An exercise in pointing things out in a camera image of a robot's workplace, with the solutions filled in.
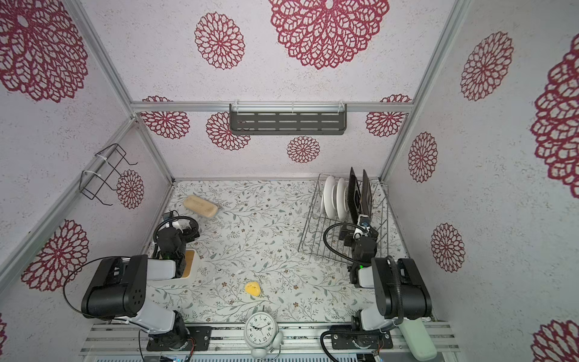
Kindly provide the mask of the floral square plate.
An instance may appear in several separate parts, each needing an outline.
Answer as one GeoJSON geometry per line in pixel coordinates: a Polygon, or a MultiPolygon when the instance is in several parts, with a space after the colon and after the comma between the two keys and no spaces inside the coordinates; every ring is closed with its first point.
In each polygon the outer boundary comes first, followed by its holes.
{"type": "Polygon", "coordinates": [[[348,209],[351,215],[352,223],[358,224],[360,212],[361,212],[361,191],[358,184],[357,176],[354,169],[351,168],[348,181],[348,209]]]}

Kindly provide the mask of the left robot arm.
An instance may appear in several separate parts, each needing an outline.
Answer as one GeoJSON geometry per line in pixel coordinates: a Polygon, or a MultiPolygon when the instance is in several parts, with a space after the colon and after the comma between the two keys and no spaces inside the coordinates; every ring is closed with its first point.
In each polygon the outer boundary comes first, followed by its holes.
{"type": "Polygon", "coordinates": [[[198,222],[191,217],[169,217],[153,234],[152,258],[109,256],[100,259],[81,301],[86,318],[123,321],[146,332],[151,346],[160,351],[179,351],[192,344],[184,317],[147,299],[148,284],[186,282],[197,273],[198,255],[187,244],[200,236],[198,222]]]}

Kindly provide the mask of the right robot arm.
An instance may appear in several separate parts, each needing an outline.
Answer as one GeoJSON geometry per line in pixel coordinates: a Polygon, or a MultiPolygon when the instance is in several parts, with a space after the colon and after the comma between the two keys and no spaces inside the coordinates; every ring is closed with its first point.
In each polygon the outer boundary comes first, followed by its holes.
{"type": "Polygon", "coordinates": [[[386,330],[398,327],[405,319],[431,315],[432,302],[416,262],[410,258],[378,256],[378,231],[367,215],[353,224],[341,226],[339,238],[351,248],[348,261],[350,282],[374,291],[375,302],[351,318],[354,331],[386,330]]]}

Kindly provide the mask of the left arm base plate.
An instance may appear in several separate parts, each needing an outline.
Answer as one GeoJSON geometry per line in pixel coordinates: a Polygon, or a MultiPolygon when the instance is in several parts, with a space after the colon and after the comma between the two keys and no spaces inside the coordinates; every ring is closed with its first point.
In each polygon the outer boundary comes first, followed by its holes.
{"type": "Polygon", "coordinates": [[[146,351],[206,351],[212,331],[210,326],[187,326],[163,334],[149,334],[146,351]]]}

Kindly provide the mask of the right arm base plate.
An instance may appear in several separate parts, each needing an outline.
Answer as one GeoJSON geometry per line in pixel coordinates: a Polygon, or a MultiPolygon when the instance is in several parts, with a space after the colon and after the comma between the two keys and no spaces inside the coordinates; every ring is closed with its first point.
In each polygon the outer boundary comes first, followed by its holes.
{"type": "Polygon", "coordinates": [[[394,344],[389,332],[380,335],[353,334],[351,326],[330,327],[330,341],[335,350],[378,350],[392,349],[394,344]]]}

